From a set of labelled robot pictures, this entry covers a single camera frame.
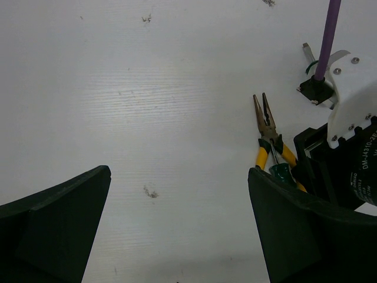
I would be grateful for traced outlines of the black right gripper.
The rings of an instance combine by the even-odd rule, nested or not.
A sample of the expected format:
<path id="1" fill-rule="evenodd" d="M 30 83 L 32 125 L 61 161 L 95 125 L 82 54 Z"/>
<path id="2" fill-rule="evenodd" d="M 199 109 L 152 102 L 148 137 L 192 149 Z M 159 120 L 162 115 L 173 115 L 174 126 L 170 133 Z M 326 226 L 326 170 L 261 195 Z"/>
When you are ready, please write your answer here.
<path id="1" fill-rule="evenodd" d="M 350 189 L 350 171 L 362 142 L 362 130 L 349 140 L 340 139 L 340 146 L 331 149 L 327 141 L 328 125 L 308 128 L 293 139 L 297 152 L 299 178 L 306 190 L 336 206 L 358 208 L 362 201 Z"/>

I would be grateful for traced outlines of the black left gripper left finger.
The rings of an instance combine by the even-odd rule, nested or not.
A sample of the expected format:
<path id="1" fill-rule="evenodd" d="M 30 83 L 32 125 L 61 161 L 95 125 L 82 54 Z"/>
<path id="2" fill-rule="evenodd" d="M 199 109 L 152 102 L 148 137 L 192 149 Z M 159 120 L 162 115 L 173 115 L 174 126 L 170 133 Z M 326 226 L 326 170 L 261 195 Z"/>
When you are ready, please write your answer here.
<path id="1" fill-rule="evenodd" d="M 81 282 L 110 183 L 101 165 L 1 205 L 1 282 Z"/>

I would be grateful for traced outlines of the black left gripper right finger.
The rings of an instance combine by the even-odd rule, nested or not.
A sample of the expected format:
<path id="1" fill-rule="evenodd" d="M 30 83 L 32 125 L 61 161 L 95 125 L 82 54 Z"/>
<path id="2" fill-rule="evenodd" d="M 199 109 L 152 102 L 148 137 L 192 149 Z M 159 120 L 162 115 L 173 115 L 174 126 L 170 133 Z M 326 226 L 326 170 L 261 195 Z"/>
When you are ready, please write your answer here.
<path id="1" fill-rule="evenodd" d="M 376 217 L 335 206 L 259 168 L 249 195 L 270 282 L 376 282 Z"/>

